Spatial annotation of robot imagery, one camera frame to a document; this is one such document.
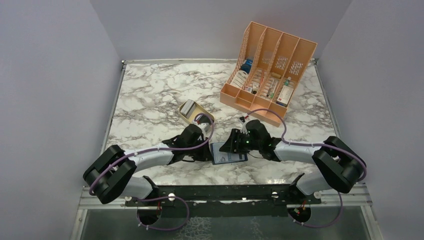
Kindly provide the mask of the blue leather card holder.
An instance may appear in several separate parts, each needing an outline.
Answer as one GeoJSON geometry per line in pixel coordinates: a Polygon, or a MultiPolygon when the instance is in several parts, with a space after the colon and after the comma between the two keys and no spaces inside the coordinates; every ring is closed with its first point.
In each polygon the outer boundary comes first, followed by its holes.
{"type": "Polygon", "coordinates": [[[232,163],[248,161],[247,154],[236,154],[236,153],[227,153],[227,152],[219,151],[219,149],[224,144],[225,144],[224,142],[214,142],[210,144],[210,151],[213,157],[213,160],[212,160],[213,165],[232,164],[232,163]]]}

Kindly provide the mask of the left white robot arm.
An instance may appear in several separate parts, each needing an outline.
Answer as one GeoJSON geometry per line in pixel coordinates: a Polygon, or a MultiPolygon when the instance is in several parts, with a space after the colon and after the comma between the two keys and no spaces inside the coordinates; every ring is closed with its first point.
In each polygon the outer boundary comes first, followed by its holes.
{"type": "Polygon", "coordinates": [[[210,123],[192,123],[181,134],[152,147],[124,150],[117,144],[111,145],[82,175],[89,186],[89,194],[96,196],[102,204],[118,197],[132,197],[144,205],[152,205],[159,195],[157,186],[149,177],[135,177],[134,174],[183,161],[184,157],[210,161],[210,139],[206,133],[213,129],[210,123]]]}

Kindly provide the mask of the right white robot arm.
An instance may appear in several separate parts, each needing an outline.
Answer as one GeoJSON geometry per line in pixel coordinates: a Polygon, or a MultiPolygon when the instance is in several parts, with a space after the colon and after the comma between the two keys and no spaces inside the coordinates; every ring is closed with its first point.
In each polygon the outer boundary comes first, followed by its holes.
{"type": "Polygon", "coordinates": [[[288,187],[287,197],[300,204],[315,192],[334,189],[347,194],[366,175],[365,162],[340,138],[328,137],[323,143],[306,144],[272,137],[259,120],[245,121],[242,129],[233,128],[220,152],[248,154],[258,151],[266,160],[314,164],[317,170],[301,173],[288,187]]]}

